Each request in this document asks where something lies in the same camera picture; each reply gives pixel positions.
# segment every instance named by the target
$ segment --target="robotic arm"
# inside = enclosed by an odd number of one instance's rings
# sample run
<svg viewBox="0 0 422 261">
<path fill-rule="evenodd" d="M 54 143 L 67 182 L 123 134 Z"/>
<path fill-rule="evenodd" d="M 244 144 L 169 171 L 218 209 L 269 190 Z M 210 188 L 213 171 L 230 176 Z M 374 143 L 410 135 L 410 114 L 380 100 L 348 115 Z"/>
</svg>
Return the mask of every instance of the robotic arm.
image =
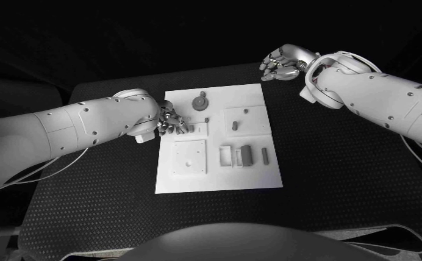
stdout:
<svg viewBox="0 0 422 261">
<path fill-rule="evenodd" d="M 263 81 L 290 80 L 305 72 L 302 98 L 331 109 L 345 106 L 357 116 L 422 142 L 422 85 L 381 73 L 360 56 L 342 51 L 321 56 L 286 44 L 266 56 L 259 69 Z"/>
<path fill-rule="evenodd" d="M 0 186 L 27 167 L 118 138 L 142 143 L 165 132 L 187 132 L 172 105 L 156 104 L 142 89 L 110 98 L 0 119 Z"/>
</svg>

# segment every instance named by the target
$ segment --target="black table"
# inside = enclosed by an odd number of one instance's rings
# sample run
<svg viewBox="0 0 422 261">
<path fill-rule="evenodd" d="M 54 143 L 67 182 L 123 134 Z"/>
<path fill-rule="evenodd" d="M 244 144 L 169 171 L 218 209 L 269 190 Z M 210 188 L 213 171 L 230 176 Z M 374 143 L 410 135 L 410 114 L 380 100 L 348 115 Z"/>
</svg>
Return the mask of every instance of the black table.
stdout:
<svg viewBox="0 0 422 261">
<path fill-rule="evenodd" d="M 145 89 L 260 82 L 257 63 L 80 84 L 70 103 Z M 262 83 L 283 188 L 154 194 L 159 139 L 123 136 L 90 148 L 37 185 L 18 248 L 35 260 L 132 248 L 197 224 L 252 222 L 305 231 L 394 224 L 422 235 L 422 171 L 397 134 L 345 108 L 299 97 L 303 78 Z M 76 157 L 63 157 L 46 174 Z"/>
</svg>

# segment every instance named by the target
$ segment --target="table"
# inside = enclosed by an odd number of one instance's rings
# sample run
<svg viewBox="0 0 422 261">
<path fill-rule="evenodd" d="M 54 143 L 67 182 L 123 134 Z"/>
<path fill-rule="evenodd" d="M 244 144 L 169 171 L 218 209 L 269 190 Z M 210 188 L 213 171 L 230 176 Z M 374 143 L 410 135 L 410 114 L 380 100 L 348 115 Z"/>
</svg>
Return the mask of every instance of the table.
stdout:
<svg viewBox="0 0 422 261">
<path fill-rule="evenodd" d="M 70 103 L 146 89 L 260 82 L 259 63 L 80 84 Z M 90 148 L 37 185 L 18 248 L 34 260 L 132 248 L 205 223 L 250 222 L 305 231 L 394 224 L 422 235 L 422 171 L 397 134 L 345 108 L 299 97 L 303 79 L 262 83 L 283 188 L 154 194 L 159 139 L 123 136 Z M 70 154 L 44 173 L 61 168 Z"/>
</svg>

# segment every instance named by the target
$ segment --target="textured mat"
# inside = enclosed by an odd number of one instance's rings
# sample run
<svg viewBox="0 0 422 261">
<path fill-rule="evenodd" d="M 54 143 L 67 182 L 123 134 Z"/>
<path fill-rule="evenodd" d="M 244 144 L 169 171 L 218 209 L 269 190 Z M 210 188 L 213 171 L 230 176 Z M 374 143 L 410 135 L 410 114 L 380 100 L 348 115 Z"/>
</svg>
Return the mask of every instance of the textured mat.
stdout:
<svg viewBox="0 0 422 261">
<path fill-rule="evenodd" d="M 70 103 L 144 88 L 167 90 L 260 82 L 257 63 L 82 84 Z M 159 139 L 129 136 L 90 148 L 37 185 L 18 247 L 34 260 L 132 248 L 204 223 L 252 222 L 305 231 L 388 224 L 422 233 L 422 171 L 398 135 L 347 109 L 299 97 L 303 78 L 262 83 L 283 188 L 154 194 Z M 70 154 L 44 174 L 77 156 Z"/>
</svg>

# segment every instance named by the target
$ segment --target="white wire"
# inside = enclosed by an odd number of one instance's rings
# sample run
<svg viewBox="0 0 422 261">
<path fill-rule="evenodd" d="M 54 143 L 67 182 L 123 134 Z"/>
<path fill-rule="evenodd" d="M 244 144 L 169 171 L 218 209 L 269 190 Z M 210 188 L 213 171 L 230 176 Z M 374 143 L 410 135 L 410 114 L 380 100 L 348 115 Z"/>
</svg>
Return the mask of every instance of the white wire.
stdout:
<svg viewBox="0 0 422 261">
<path fill-rule="evenodd" d="M 37 173 L 41 169 L 44 169 L 59 158 L 56 157 L 44 166 L 41 166 L 38 169 L 35 169 L 31 173 L 28 173 L 27 175 L 24 175 L 23 177 L 20 177 L 17 180 L 14 180 L 11 183 L 7 183 L 5 185 L 2 185 L 0 187 L 0 189 L 8 187 L 10 185 L 18 185 L 18 184 L 27 184 L 27 183 L 33 183 L 33 182 L 37 182 L 40 180 L 44 180 L 47 179 L 48 177 L 54 176 L 60 171 L 63 171 L 64 169 L 67 169 L 67 167 L 71 166 L 71 164 L 76 163 L 77 159 L 82 157 L 82 155 L 84 154 L 87 148 L 83 150 L 82 154 L 76 157 L 74 161 L 71 161 L 59 171 L 56 171 L 53 174 L 50 174 L 48 176 L 46 177 L 41 177 L 40 179 L 35 179 L 35 180 L 30 180 L 30 181 L 24 181 L 21 182 L 23 179 L 25 179 L 28 176 L 31 176 L 34 173 Z"/>
<path fill-rule="evenodd" d="M 375 71 L 375 72 L 378 72 L 378 73 L 381 73 L 381 71 L 380 71 L 380 68 L 373 64 L 373 62 L 371 61 L 368 61 L 364 57 L 360 57 L 357 54 L 354 54 L 354 53 L 351 53 L 351 52 L 342 52 L 342 51 L 339 51 L 339 52 L 336 52 L 336 53 L 347 53 L 347 54 L 349 54 L 351 55 L 351 57 L 355 57 L 355 58 L 358 58 L 370 67 L 371 67 L 371 69 Z M 416 153 L 413 152 L 413 149 L 410 148 L 410 146 L 409 146 L 409 144 L 407 144 L 407 142 L 406 142 L 406 139 L 404 139 L 404 137 L 403 137 L 403 135 L 400 135 L 400 137 L 401 137 L 401 141 L 404 142 L 404 145 L 406 145 L 406 147 L 407 147 L 407 149 L 409 149 L 409 151 L 410 151 L 410 153 L 414 155 L 414 157 L 417 158 L 417 161 L 422 163 L 422 159 L 420 159 L 420 157 L 416 155 Z"/>
</svg>

